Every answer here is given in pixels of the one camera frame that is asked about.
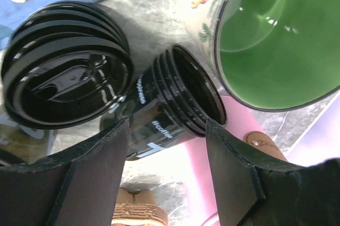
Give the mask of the brown pulp cup carrier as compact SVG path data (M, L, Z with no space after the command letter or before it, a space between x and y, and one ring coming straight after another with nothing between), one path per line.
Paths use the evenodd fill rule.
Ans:
M152 191L131 193L120 188L111 225L168 226L169 222L165 210L156 204Z

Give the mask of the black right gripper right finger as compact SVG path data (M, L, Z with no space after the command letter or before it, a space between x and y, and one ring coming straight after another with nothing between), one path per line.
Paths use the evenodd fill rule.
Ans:
M267 198L251 225L339 225L339 159L303 167L250 154Z

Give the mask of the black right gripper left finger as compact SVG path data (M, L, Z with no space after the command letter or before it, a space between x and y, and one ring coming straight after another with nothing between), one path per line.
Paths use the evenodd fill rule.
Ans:
M1 167L1 225L110 225L130 125L98 134L33 164Z

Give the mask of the black takeout cup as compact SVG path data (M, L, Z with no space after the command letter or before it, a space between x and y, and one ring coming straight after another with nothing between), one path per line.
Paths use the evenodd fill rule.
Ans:
M222 99L209 75L178 44L157 56L138 77L117 115L130 120L126 158L131 161L205 137L208 119L222 126L227 122Z

